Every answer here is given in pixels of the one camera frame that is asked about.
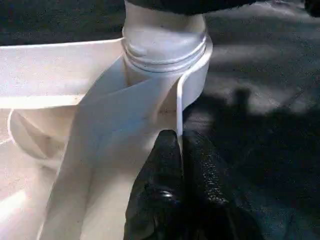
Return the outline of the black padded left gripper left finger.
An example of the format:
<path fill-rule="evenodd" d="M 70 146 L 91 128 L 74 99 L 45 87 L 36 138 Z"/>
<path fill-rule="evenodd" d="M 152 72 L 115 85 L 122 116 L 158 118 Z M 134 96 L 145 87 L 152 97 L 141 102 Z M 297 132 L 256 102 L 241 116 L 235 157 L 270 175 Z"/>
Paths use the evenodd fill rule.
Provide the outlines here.
<path fill-rule="evenodd" d="M 125 240 L 180 240 L 184 235 L 184 179 L 174 130 L 159 132 L 134 180 L 125 212 Z"/>

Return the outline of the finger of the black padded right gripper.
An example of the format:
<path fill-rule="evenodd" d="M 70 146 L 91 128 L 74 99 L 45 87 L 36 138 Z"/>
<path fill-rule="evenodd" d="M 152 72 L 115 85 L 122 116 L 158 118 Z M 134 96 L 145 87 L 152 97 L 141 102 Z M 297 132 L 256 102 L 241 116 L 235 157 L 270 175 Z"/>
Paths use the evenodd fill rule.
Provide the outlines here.
<path fill-rule="evenodd" d="M 130 0 L 129 2 L 142 8 L 191 16 L 239 8 L 261 0 Z"/>

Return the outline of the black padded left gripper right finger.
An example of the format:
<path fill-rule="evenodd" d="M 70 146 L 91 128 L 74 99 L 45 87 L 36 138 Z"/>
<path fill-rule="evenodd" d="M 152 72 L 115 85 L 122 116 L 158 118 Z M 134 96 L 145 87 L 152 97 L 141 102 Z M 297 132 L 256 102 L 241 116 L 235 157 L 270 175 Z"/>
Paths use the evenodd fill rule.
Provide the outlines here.
<path fill-rule="evenodd" d="M 262 240 L 248 201 L 230 177 L 208 137 L 191 130 L 182 137 L 184 180 L 195 240 Z"/>

